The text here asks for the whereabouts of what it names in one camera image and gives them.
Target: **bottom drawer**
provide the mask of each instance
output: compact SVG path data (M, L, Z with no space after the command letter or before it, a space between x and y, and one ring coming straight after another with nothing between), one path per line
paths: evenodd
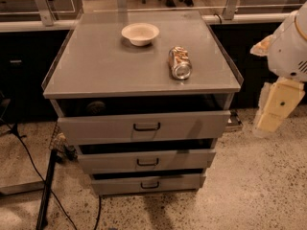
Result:
M94 192L100 196L197 190L202 187L205 174L201 173L201 170L193 171L199 173L109 179L101 179L99 175L93 175L92 186Z

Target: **drawer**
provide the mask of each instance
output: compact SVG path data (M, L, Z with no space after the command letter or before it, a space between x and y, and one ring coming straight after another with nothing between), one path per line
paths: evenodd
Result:
M197 190L205 180L203 173L133 178L93 179L94 192L100 196L142 194L177 190Z
M128 173L208 168L214 149L78 155L85 173Z
M59 118L69 145L221 137L230 111Z

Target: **top drawer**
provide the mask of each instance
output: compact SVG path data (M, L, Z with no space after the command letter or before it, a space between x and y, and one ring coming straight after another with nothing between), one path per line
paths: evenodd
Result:
M221 137L229 111L59 118L69 145Z

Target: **can lid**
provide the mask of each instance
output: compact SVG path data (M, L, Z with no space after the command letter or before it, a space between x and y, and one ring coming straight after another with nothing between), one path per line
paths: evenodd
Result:
M191 75L191 66L187 63L180 64L173 72L174 78L178 80L185 80Z

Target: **gray drawer cabinet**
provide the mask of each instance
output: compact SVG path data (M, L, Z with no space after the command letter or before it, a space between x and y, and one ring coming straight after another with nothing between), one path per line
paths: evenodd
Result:
M121 37L123 26L144 21L159 27L152 44ZM170 74L175 45L190 53L188 80ZM44 96L97 195L198 190L241 87L229 64L196 11L84 14Z

